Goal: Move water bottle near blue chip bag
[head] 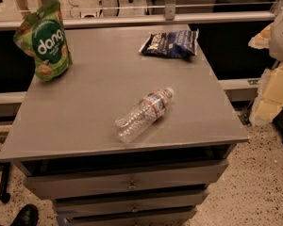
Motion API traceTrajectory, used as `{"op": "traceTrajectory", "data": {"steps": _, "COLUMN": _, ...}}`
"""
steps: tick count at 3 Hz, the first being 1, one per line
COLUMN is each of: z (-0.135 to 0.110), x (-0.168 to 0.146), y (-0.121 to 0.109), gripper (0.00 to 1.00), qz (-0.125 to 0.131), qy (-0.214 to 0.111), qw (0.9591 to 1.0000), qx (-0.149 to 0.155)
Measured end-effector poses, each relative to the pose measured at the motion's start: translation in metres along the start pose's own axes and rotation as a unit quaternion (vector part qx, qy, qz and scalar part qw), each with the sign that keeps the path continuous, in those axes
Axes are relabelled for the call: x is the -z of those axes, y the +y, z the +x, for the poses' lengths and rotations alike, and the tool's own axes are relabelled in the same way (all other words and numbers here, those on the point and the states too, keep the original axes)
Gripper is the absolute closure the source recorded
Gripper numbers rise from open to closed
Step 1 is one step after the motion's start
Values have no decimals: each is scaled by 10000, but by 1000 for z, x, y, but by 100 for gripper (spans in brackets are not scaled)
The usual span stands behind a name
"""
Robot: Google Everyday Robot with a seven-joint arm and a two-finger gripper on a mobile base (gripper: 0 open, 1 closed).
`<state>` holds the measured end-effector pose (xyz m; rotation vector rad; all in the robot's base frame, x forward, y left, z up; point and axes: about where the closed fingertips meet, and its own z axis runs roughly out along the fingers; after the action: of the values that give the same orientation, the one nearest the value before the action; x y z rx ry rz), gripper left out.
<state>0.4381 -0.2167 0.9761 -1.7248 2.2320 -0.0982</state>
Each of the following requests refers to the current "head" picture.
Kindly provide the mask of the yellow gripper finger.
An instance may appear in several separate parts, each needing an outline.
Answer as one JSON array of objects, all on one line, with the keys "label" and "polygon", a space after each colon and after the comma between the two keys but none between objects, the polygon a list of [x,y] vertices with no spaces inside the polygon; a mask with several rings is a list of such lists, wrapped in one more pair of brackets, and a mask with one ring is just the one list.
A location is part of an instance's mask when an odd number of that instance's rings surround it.
[{"label": "yellow gripper finger", "polygon": [[264,27],[255,37],[252,37],[248,45],[255,49],[268,49],[272,24]]},{"label": "yellow gripper finger", "polygon": [[273,70],[265,69],[258,86],[249,121],[253,126],[265,125],[283,109],[283,62]]}]

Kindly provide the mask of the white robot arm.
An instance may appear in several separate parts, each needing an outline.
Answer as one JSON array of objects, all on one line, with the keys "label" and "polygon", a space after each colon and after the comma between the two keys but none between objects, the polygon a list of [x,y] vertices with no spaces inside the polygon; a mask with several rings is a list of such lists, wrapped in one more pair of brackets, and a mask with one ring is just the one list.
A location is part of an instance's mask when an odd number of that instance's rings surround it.
[{"label": "white robot arm", "polygon": [[264,125],[283,109],[283,9],[248,45],[255,49],[268,49],[269,56],[278,62],[276,68],[265,69],[260,77],[258,96],[249,117],[252,125]]}]

